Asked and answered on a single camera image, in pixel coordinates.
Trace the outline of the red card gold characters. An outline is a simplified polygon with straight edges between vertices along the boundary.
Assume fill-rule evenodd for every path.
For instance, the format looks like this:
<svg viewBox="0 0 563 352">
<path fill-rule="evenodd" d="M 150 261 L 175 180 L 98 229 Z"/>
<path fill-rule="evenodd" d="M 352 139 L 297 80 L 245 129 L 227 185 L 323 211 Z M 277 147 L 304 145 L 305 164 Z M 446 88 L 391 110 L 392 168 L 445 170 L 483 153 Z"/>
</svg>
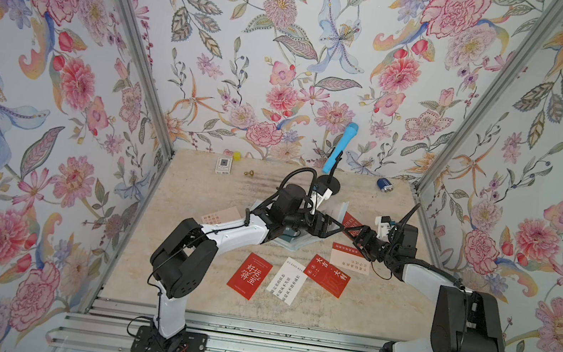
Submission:
<svg viewBox="0 0 563 352">
<path fill-rule="evenodd" d="M 320 255 L 315 255 L 312 258 L 306 269 L 304 269 L 304 273 L 338 299 L 342 296 L 351 280 L 349 275 L 330 264 Z"/>
</svg>

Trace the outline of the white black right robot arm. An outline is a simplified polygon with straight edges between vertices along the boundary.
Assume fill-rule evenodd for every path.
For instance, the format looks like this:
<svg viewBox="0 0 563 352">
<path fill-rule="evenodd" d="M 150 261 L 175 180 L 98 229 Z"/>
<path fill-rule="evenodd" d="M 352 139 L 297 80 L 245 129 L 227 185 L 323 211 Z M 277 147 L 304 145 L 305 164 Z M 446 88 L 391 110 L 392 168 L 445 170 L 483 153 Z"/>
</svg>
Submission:
<svg viewBox="0 0 563 352">
<path fill-rule="evenodd" d="M 430 332 L 420 339 L 386 342 L 378 352 L 505 352 L 496 297 L 465 286 L 417 256 L 418 229 L 409 217 L 377 219 L 375 228 L 351 216 L 343 222 L 352 245 L 371 264 L 382 263 L 435 307 Z"/>
</svg>

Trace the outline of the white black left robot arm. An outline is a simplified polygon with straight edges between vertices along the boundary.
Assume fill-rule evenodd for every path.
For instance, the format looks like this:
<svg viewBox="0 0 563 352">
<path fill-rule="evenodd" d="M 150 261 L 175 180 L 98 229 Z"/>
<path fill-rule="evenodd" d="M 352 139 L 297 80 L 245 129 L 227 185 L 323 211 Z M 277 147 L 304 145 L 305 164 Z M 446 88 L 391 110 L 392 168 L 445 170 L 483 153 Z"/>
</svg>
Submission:
<svg viewBox="0 0 563 352">
<path fill-rule="evenodd" d="M 340 191 L 333 174 L 300 168 L 287 175 L 279 187 L 244 218 L 228 223 L 202 225 L 183 220 L 155 250 L 148 284 L 157 288 L 157 315 L 151 320 L 159 340 L 181 339 L 189 294 L 200 286 L 218 255 L 245 246 L 263 245 L 287 231 L 304 232 L 326 239 L 344 230 L 341 223 L 318 208 Z"/>
</svg>

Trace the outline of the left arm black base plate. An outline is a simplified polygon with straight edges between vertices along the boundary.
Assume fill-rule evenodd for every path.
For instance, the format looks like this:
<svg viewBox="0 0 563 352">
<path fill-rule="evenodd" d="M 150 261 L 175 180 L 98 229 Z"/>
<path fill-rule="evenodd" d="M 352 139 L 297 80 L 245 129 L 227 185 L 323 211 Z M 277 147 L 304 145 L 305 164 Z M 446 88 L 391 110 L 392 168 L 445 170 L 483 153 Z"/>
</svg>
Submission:
<svg viewBox="0 0 563 352">
<path fill-rule="evenodd" d="M 183 330 L 165 339 L 153 326 L 140 326 L 130 352 L 206 352 L 208 336 Z"/>
</svg>

